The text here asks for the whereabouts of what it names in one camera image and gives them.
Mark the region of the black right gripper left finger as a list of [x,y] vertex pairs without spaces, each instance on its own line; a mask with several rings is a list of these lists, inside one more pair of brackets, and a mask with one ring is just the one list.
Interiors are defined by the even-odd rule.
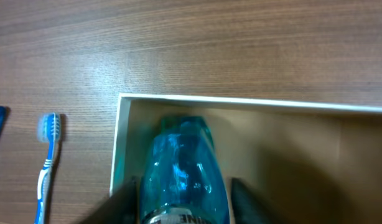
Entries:
[[80,224],[136,224],[137,180],[133,177]]

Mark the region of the blue white toothbrush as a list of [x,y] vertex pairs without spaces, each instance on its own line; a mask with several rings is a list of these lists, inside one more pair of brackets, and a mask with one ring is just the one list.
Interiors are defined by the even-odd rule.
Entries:
[[37,210],[35,224],[45,224],[47,198],[50,189],[51,173],[54,164],[56,144],[61,136],[61,119],[57,113],[43,114],[37,123],[36,136],[40,142],[48,144],[47,157],[39,172],[37,181]]

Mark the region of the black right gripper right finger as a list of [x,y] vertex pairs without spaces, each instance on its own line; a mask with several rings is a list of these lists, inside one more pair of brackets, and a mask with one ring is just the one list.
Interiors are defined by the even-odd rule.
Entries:
[[231,179],[231,205],[236,224],[272,223],[265,204],[237,178]]

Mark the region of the blue mouthwash bottle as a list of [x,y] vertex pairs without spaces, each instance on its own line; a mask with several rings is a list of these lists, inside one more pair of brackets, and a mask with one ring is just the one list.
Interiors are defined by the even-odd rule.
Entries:
[[225,183],[201,116],[168,116],[141,180],[141,223],[229,223]]

